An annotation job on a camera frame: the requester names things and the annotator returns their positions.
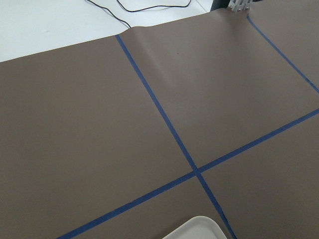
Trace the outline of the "cream plastic tray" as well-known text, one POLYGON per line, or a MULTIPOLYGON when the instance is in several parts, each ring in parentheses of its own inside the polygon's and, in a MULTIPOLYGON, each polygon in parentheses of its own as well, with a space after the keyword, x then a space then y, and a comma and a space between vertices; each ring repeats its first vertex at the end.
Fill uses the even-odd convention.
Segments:
POLYGON ((163 239, 227 239, 227 237, 213 219, 206 216, 196 216, 163 239))

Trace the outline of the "aluminium frame post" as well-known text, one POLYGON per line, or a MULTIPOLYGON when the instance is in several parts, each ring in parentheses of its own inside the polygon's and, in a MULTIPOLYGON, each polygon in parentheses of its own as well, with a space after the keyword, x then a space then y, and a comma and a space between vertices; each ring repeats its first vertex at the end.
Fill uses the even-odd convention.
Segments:
POLYGON ((253 0, 230 0, 227 8, 232 12, 249 10, 252 2, 253 0))

